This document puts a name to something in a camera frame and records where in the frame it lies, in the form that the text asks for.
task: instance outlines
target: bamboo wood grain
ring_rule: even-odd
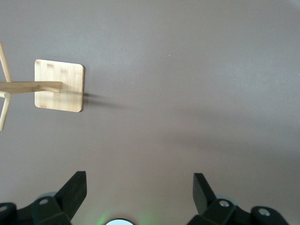
[[[10,94],[27,93],[51,90],[59,92],[62,88],[62,82],[59,81],[32,81],[32,82],[0,82],[0,91]]]
[[[0,131],[2,131],[3,128],[4,128],[6,117],[8,115],[8,109],[9,109],[11,94],[8,93],[8,92],[0,91],[0,97],[5,98],[3,108],[2,108],[2,112],[1,112],[1,116],[0,116]]]
[[[1,41],[0,41],[0,61],[1,61],[2,67],[3,67],[3,72],[4,72],[4,76],[5,76],[6,81],[7,82],[12,82],[11,76],[10,76],[10,71],[9,71],[9,68],[8,68],[8,63],[7,63],[6,58],[5,58],[5,53],[4,53],[3,45],[2,45]]]

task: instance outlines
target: wooden rod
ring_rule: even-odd
[[[60,81],[32,81],[32,82],[0,82],[0,90],[10,94],[51,90],[59,92],[62,89]]]
[[[11,76],[10,76],[10,71],[9,71],[9,68],[8,68],[8,63],[7,63],[6,58],[5,58],[5,53],[4,53],[3,45],[2,45],[1,41],[0,41],[0,61],[1,61],[2,67],[3,67],[3,72],[4,72],[4,76],[5,76],[6,81],[7,82],[12,82]]]
[[[10,104],[11,94],[1,91],[0,95],[1,95],[1,97],[2,96],[5,97],[3,108],[2,108],[2,113],[0,116],[0,131],[2,131],[4,128],[6,117],[8,115],[8,108],[9,108],[9,104]]]

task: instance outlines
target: square wooden base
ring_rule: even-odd
[[[59,93],[35,92],[35,105],[39,108],[80,112],[83,108],[84,67],[80,64],[36,60],[35,81],[60,81]]]

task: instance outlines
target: gray floor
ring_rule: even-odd
[[[0,202],[24,207],[85,170],[74,225],[185,225],[201,172],[244,210],[299,224],[298,0],[0,0],[0,40],[15,81],[36,59],[86,72],[79,113],[13,96]]]

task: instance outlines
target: white circular light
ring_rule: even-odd
[[[114,219],[108,222],[106,225],[134,225],[125,219]]]

